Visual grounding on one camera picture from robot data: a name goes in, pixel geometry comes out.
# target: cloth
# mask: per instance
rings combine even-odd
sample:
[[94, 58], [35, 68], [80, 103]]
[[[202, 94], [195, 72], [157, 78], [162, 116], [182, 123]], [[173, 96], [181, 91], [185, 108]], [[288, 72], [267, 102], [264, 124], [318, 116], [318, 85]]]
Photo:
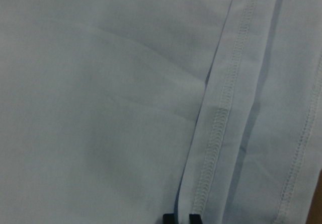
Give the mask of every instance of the cloth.
[[0, 223], [305, 223], [322, 0], [0, 0]]

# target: seam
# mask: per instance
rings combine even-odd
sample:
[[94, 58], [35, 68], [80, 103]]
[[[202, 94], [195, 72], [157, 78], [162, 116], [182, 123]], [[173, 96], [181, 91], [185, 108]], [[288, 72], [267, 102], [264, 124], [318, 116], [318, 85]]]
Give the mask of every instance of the seam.
[[224, 84], [221, 90], [219, 107], [215, 110], [208, 145], [205, 150], [204, 162], [199, 177], [192, 213], [202, 214], [210, 191], [219, 150], [231, 109], [239, 64], [242, 59], [245, 43], [248, 37], [250, 23], [257, 0], [247, 0], [239, 22], [237, 37], [234, 42], [232, 56], [227, 68]]
[[298, 173], [302, 167], [306, 147], [308, 145], [312, 128], [316, 119], [317, 106], [322, 89], [322, 52], [320, 53], [319, 62], [314, 76], [314, 83], [311, 89], [310, 102], [305, 117], [304, 125], [299, 136], [295, 153], [291, 162], [291, 166], [284, 182], [283, 189], [280, 195], [280, 202], [277, 212], [277, 217], [272, 222], [273, 224], [283, 224], [286, 221], [289, 205], [297, 180]]

